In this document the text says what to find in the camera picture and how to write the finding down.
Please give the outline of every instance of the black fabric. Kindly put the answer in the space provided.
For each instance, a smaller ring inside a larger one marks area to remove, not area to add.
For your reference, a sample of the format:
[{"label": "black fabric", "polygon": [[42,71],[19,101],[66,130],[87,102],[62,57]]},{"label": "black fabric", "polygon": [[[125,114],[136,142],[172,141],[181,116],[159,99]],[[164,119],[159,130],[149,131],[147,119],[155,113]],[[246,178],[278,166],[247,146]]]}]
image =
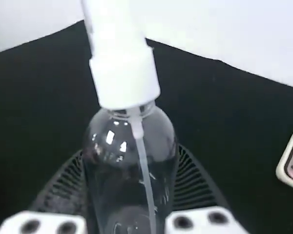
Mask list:
[{"label": "black fabric", "polygon": [[[293,88],[160,43],[160,106],[252,234],[293,234],[293,189],[275,168],[293,132]],[[82,22],[0,53],[0,223],[26,209],[81,147],[98,111]]]}]

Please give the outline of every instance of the black vented grille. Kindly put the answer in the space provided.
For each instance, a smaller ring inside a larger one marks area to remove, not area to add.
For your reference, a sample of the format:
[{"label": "black vented grille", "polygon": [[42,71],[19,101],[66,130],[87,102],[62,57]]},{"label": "black vented grille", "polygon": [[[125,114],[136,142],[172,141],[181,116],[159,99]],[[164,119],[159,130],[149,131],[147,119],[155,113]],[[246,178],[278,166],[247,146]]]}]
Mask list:
[{"label": "black vented grille", "polygon": [[[209,206],[228,208],[225,199],[210,176],[183,146],[179,147],[173,210]],[[39,193],[30,210],[70,215],[84,215],[84,174],[81,152],[68,160]]]}]

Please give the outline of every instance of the white wall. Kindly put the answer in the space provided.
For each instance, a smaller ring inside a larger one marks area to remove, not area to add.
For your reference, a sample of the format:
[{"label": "white wall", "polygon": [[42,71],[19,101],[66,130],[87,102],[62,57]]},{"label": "white wall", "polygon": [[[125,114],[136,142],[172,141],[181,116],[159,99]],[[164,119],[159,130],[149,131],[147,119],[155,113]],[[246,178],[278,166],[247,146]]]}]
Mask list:
[{"label": "white wall", "polygon": [[[293,0],[135,0],[134,6],[148,38],[293,86]],[[79,0],[0,0],[0,51],[82,19]]]}]

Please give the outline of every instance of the spray bottle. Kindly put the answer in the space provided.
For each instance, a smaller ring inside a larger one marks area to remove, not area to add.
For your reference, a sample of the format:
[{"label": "spray bottle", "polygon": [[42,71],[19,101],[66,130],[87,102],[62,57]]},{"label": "spray bottle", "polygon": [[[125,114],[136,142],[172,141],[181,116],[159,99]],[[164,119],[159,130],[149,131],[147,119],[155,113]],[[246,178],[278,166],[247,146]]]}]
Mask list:
[{"label": "spray bottle", "polygon": [[99,104],[85,134],[88,215],[101,234],[162,234],[172,209],[178,143],[160,94],[153,51],[130,0],[84,0]]}]

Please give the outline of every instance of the bottle cap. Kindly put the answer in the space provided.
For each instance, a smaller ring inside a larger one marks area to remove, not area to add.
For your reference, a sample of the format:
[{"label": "bottle cap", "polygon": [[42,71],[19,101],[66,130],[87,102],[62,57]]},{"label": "bottle cap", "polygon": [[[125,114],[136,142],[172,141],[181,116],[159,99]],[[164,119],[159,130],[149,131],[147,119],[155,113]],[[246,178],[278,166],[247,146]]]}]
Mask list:
[{"label": "bottle cap", "polygon": [[160,94],[153,50],[138,30],[131,0],[91,0],[89,62],[99,104],[110,110],[133,108]]}]

